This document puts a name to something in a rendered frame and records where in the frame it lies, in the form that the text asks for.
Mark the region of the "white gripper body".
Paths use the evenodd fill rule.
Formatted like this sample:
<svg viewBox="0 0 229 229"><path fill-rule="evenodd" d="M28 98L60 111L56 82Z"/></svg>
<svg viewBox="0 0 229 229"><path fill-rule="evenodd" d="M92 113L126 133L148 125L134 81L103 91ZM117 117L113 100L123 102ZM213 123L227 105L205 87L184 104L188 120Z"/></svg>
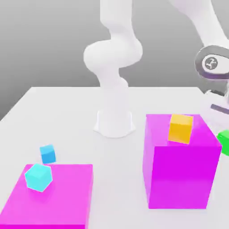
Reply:
<svg viewBox="0 0 229 229"><path fill-rule="evenodd" d="M229 102L223 96L204 96L203 117L214 134L229 130Z"/></svg>

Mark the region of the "small green cube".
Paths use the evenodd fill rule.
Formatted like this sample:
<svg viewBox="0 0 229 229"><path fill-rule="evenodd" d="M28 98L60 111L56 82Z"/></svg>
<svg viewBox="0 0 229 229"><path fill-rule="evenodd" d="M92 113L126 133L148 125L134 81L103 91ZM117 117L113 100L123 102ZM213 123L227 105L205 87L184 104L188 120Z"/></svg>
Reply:
<svg viewBox="0 0 229 229"><path fill-rule="evenodd" d="M224 130L218 133L217 139L222 145L221 153L229 156L229 130Z"/></svg>

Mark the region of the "small orange cube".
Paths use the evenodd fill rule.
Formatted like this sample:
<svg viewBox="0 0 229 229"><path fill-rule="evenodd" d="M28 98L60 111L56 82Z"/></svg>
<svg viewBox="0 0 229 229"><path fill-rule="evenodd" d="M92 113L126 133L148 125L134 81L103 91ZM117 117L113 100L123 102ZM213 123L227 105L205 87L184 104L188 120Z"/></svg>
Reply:
<svg viewBox="0 0 229 229"><path fill-rule="evenodd" d="M193 127L193 116L183 114L172 114L168 140L189 144Z"/></svg>

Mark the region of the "small blue cube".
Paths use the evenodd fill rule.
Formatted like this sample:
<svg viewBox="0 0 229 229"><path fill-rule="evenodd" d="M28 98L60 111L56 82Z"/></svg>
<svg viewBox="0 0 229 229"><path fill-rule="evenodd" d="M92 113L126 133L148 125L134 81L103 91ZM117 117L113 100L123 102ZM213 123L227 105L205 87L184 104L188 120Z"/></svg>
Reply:
<svg viewBox="0 0 229 229"><path fill-rule="evenodd" d="M55 150L53 145L50 144L40 147L40 153L43 164L56 162Z"/></svg>

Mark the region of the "small cyan cube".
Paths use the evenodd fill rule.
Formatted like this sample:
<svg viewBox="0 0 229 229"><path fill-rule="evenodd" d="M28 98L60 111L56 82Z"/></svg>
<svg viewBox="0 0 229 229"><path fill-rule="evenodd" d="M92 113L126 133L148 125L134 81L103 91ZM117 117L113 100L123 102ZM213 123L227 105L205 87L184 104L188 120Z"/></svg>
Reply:
<svg viewBox="0 0 229 229"><path fill-rule="evenodd" d="M31 190L44 192L52 181L50 166L34 164L25 172L26 186Z"/></svg>

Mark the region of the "tall large magenta box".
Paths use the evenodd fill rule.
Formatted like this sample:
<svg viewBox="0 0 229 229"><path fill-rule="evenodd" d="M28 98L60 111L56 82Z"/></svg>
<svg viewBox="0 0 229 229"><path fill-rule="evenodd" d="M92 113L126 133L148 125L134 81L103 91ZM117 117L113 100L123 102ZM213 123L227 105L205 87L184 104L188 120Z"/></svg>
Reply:
<svg viewBox="0 0 229 229"><path fill-rule="evenodd" d="M221 144L199 114L189 144L168 140L170 114L147 114L143 178L149 209L205 209Z"/></svg>

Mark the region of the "flat large magenta box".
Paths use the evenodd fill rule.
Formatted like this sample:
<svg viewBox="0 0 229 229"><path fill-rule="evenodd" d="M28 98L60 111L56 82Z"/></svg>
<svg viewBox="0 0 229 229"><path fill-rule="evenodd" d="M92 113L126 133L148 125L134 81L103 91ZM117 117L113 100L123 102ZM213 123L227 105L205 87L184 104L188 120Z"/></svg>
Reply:
<svg viewBox="0 0 229 229"><path fill-rule="evenodd" d="M27 188L27 164L0 213L0 229L89 229L92 164L52 164L43 192Z"/></svg>

